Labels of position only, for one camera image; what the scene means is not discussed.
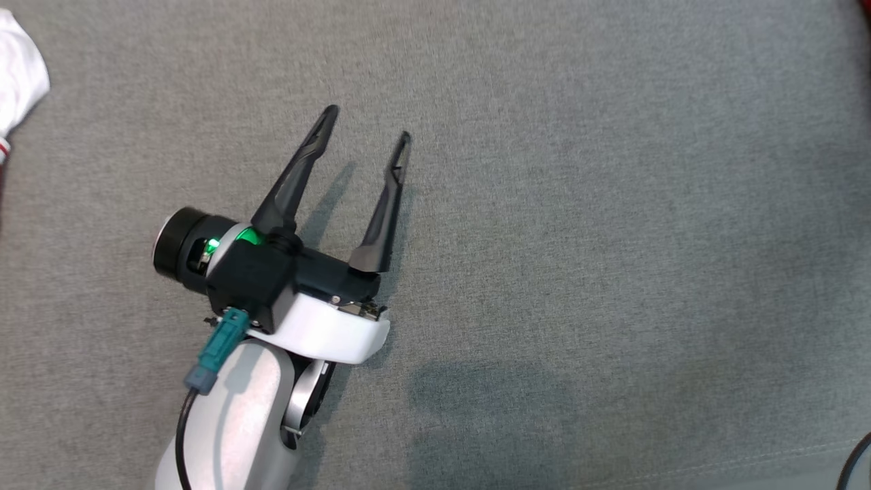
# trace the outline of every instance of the white fabric with red stripe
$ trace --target white fabric with red stripe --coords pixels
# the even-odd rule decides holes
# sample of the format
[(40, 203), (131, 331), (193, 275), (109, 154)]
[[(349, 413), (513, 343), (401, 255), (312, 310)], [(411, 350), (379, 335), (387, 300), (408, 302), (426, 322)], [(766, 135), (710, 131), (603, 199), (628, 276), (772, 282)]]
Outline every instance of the white fabric with red stripe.
[(0, 9), (0, 163), (9, 155), (6, 136), (49, 91), (49, 73), (37, 46), (12, 12)]

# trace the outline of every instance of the cable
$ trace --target cable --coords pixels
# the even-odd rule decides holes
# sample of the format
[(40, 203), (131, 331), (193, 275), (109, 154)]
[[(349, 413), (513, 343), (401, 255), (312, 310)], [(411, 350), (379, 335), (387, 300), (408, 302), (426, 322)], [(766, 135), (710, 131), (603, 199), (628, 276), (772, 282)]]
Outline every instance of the cable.
[(834, 490), (847, 490), (847, 483), (850, 481), (850, 473), (852, 473), (853, 469), (856, 468), (856, 463), (859, 462), (862, 454), (869, 446), (871, 446), (871, 432), (863, 437), (862, 440), (859, 441), (859, 444), (853, 448), (853, 452), (850, 453), (847, 461), (844, 463), (844, 468), (841, 470), (841, 476), (838, 478), (838, 486), (835, 487)]
[(179, 412), (179, 424), (175, 428), (175, 467), (179, 470), (182, 490), (191, 490), (191, 481), (187, 479), (187, 468), (185, 467), (185, 428), (187, 427), (187, 417), (191, 414), (193, 400), (197, 395), (199, 395), (199, 390), (196, 388), (191, 388), (187, 393), (185, 403), (181, 405), (181, 412)]

